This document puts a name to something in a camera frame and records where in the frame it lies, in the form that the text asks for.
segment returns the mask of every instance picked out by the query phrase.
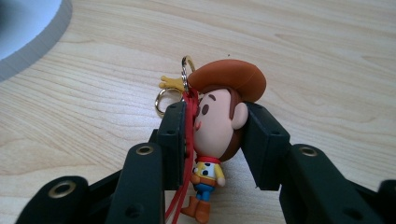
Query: brown boot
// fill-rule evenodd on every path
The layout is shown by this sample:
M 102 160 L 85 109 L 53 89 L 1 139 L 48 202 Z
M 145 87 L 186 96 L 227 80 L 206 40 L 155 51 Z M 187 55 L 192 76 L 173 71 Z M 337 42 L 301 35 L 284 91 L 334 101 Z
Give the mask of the brown boot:
M 195 212 L 195 220 L 199 223 L 207 223 L 209 221 L 209 213 L 210 203 L 200 201 Z
M 189 217 L 195 217 L 195 210 L 197 208 L 199 200 L 195 196 L 190 196 L 189 206 L 182 208 L 180 212 Z

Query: white object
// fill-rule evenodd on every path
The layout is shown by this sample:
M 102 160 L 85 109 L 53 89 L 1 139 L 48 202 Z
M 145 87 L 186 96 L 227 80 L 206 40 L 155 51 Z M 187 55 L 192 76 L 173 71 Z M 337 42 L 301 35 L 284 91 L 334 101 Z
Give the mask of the white object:
M 0 81 L 47 53 L 71 16 L 71 0 L 0 0 Z

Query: red lanyard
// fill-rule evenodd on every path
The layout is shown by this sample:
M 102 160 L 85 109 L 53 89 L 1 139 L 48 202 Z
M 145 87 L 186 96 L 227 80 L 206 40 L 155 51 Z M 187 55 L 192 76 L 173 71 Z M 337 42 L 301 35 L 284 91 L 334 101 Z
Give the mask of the red lanyard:
M 192 162 L 194 156 L 194 144 L 193 144 L 193 123 L 196 116 L 198 106 L 198 92 L 193 88 L 189 89 L 189 93 L 183 92 L 183 99 L 186 103 L 185 109 L 185 128 L 184 133 L 186 136 L 186 160 L 184 164 L 184 175 L 183 175 L 183 186 L 179 188 L 172 202 L 169 204 L 168 209 L 165 213 L 165 220 L 167 220 L 172 214 L 176 206 L 176 211 L 172 223 L 176 224 L 178 216 L 180 215 L 180 209 L 183 205 L 184 198 L 186 197 L 187 188 L 191 178 Z

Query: figure ear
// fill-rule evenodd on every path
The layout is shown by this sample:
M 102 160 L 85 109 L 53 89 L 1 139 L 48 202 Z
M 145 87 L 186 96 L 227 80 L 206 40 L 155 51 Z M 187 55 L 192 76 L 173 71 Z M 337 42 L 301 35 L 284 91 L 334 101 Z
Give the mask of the figure ear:
M 239 103 L 233 112 L 233 120 L 231 125 L 234 130 L 242 128 L 248 120 L 248 107 L 245 103 Z

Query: keychain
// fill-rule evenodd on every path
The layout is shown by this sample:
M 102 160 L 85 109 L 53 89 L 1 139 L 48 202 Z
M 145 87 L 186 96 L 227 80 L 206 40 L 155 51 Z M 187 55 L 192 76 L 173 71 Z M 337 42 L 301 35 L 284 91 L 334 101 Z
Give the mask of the keychain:
M 190 196 L 189 205 L 180 212 L 194 217 L 199 223 L 207 223 L 210 194 L 226 182 L 220 163 L 232 158 L 240 148 L 243 127 L 248 120 L 248 108 L 244 102 L 259 100 L 265 91 L 266 80 L 256 65 L 239 60 L 215 61 L 196 71 L 192 66 L 191 70 L 188 77 L 164 78 L 165 82 L 171 82 L 163 87 L 181 89 L 181 80 L 188 107 L 189 104 L 190 109 L 196 106 L 194 115 L 187 115 L 186 111 L 186 119 L 190 117 L 191 120 L 186 120 L 185 131 L 186 138 L 191 132 L 192 143 L 186 141 L 187 149 L 192 144 L 196 153 L 196 164 L 190 177 L 196 195 Z M 198 92 L 203 97 L 198 105 L 194 105 Z

